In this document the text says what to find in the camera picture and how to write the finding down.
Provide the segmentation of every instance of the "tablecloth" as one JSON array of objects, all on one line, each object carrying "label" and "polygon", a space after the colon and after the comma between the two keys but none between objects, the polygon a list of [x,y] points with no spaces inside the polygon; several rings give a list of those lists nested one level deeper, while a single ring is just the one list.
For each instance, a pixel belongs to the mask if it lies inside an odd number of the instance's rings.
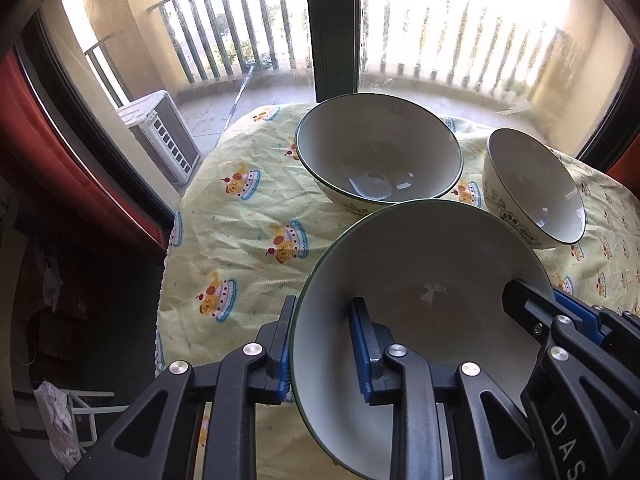
[{"label": "tablecloth", "polygon": [[[322,252],[358,220],[319,190],[298,159],[295,129],[313,106],[254,110],[202,163],[175,216],[165,261],[158,371],[176,359],[218,361],[254,340],[261,325],[278,319],[285,296],[300,293]],[[462,178],[444,199],[484,208],[482,162],[493,129],[441,119],[464,156]],[[587,226],[580,243],[536,254],[552,283],[585,303],[640,314],[640,203],[607,175],[552,151],[578,185]],[[207,424],[205,417],[201,446]],[[260,480],[354,478],[322,452],[294,402],[258,406],[256,435]]]}]

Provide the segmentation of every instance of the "ceramic bowl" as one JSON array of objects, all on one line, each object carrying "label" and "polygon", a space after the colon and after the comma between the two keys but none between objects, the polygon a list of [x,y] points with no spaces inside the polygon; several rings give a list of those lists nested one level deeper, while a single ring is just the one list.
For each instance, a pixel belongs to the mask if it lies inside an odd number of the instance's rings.
[{"label": "ceramic bowl", "polygon": [[451,130],[417,104],[383,94],[319,104],[300,121],[296,149],[327,196],[360,215],[442,196],[462,174]]},{"label": "ceramic bowl", "polygon": [[518,130],[495,130],[487,141],[482,193],[487,209],[535,249],[580,241],[586,226],[580,192],[544,144]]},{"label": "ceramic bowl", "polygon": [[389,478],[393,408],[367,405],[358,388],[347,318],[354,296],[396,342],[433,363],[478,363],[521,405],[540,345],[504,313],[513,278],[553,298],[524,240],[464,203],[400,203],[342,234],[306,280],[292,321],[294,396],[318,444],[357,475]]}]

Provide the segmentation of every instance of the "silver bolt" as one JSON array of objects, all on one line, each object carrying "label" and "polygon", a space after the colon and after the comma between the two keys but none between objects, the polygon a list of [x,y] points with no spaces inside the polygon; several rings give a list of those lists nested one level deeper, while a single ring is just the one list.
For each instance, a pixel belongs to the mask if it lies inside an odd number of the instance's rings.
[{"label": "silver bolt", "polygon": [[242,348],[245,355],[258,355],[262,353],[262,345],[260,343],[247,343]]},{"label": "silver bolt", "polygon": [[559,346],[552,346],[549,350],[551,357],[556,361],[567,361],[569,358],[569,352],[567,352],[564,348]]},{"label": "silver bolt", "polygon": [[475,377],[480,373],[480,367],[476,363],[464,363],[461,366],[462,373],[469,377]]},{"label": "silver bolt", "polygon": [[187,361],[174,361],[169,365],[169,371],[174,375],[185,373],[189,369]]},{"label": "silver bolt", "polygon": [[386,351],[393,357],[404,357],[406,355],[406,346],[397,344],[389,345],[386,347]]}]

